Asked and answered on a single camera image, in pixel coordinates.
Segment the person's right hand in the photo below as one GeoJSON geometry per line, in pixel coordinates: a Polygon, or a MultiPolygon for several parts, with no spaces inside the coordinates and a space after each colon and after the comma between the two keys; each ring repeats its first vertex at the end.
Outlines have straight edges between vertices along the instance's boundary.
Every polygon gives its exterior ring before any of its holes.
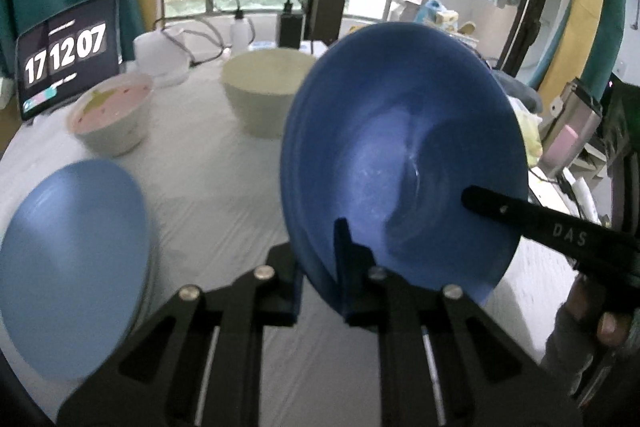
{"type": "Polygon", "coordinates": [[[612,312],[602,312],[597,317],[596,308],[591,303],[587,285],[581,275],[574,280],[563,308],[579,324],[592,324],[594,320],[598,320],[591,330],[602,345],[620,348],[629,337],[632,317],[623,317],[612,312]]]}

